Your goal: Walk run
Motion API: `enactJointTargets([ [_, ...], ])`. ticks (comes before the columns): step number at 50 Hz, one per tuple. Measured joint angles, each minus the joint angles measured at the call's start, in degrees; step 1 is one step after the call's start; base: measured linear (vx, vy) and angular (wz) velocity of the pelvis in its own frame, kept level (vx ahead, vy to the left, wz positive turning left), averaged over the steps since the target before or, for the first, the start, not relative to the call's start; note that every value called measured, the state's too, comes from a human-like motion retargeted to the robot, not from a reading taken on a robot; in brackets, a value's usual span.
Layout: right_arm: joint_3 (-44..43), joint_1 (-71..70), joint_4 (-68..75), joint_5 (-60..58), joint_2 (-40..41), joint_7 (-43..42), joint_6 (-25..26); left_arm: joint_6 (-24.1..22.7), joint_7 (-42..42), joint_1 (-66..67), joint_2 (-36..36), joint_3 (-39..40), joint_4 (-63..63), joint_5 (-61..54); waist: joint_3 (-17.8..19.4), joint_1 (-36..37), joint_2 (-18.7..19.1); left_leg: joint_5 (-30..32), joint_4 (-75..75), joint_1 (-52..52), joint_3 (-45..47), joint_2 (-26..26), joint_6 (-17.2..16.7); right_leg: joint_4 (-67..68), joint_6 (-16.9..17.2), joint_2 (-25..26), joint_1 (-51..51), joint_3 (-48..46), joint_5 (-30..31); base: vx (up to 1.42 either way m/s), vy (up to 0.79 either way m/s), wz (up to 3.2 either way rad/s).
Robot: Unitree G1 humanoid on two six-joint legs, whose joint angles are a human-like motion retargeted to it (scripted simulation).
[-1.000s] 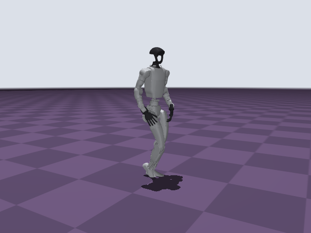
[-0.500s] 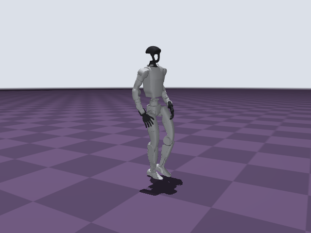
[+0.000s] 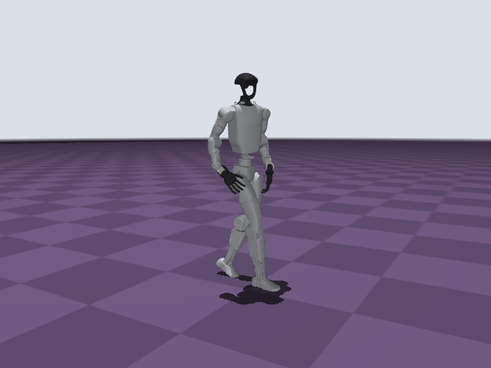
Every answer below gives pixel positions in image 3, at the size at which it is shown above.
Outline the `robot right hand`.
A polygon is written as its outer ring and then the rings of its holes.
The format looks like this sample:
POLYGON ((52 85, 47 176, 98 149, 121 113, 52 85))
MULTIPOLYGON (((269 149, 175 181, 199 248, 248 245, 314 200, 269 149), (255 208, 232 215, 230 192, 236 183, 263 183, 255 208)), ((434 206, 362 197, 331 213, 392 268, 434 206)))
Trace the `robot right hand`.
POLYGON ((229 189, 234 193, 234 194, 237 194, 234 190, 236 190, 237 192, 240 192, 237 188, 243 190, 238 184, 240 184, 241 186, 244 186, 239 180, 236 179, 236 177, 239 177, 240 179, 244 179, 242 176, 240 175, 237 175, 237 174, 234 174, 232 172, 229 172, 229 170, 224 166, 222 165, 222 167, 225 169, 222 173, 221 173, 221 177, 224 178, 224 182, 225 184, 229 187, 229 189), (236 177, 235 177, 236 176, 236 177), (238 184, 237 184, 237 183, 238 184), (237 187, 235 187, 234 185, 237 187), (230 186, 231 185, 231 186, 230 186), (232 189, 232 187, 234 188, 234 190, 232 189))

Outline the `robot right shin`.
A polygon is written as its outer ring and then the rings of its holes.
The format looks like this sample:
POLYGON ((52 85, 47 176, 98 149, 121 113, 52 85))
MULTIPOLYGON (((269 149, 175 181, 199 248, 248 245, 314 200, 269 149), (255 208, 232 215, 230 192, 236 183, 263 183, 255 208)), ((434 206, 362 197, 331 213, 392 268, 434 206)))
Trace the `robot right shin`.
POLYGON ((245 229, 247 236, 247 246, 252 258, 256 279, 262 281, 265 278, 265 236, 261 229, 259 231, 259 237, 252 226, 245 229), (263 272, 263 276, 262 276, 263 272), (260 277, 261 276, 261 277, 260 277))

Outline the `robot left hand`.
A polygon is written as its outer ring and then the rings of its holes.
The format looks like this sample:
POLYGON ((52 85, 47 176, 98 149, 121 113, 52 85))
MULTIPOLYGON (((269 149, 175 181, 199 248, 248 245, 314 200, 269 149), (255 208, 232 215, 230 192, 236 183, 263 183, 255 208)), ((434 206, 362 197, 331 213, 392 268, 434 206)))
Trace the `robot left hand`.
POLYGON ((265 174, 267 175, 267 182, 266 182, 266 185, 267 186, 266 186, 265 189, 263 189, 261 191, 261 193, 267 192, 269 190, 269 187, 270 187, 271 183, 272 183, 272 174, 274 174, 274 172, 273 172, 273 165, 272 164, 268 164, 267 165, 267 170, 265 171, 265 174))

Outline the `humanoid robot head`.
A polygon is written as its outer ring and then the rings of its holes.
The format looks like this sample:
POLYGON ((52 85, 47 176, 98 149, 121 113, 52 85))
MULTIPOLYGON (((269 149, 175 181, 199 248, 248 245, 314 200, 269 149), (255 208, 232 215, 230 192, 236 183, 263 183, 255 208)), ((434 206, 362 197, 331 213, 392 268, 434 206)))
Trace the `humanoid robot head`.
MULTIPOLYGON (((258 83, 258 79, 254 75, 249 73, 242 73, 236 77, 235 84, 239 84, 243 92, 243 96, 240 97, 240 101, 245 103, 243 103, 242 105, 249 106, 249 107, 253 105, 250 103, 250 99, 252 99, 255 96, 257 83, 258 83), (248 88, 249 86, 253 86, 253 93, 252 95, 248 96, 246 93, 246 88, 248 88)), ((238 102, 238 104, 240 103, 240 101, 238 102)))

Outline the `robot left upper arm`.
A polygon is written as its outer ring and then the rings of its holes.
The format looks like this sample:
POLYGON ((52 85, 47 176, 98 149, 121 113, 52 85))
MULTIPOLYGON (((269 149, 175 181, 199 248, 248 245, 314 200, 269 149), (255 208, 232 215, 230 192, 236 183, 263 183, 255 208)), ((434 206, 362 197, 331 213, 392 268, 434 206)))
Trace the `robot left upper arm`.
POLYGON ((265 107, 262 107, 262 109, 263 109, 263 123, 262 123, 262 139, 261 139, 260 146, 267 145, 268 143, 268 138, 265 135, 265 132, 267 130, 268 120, 270 117, 270 110, 265 107))

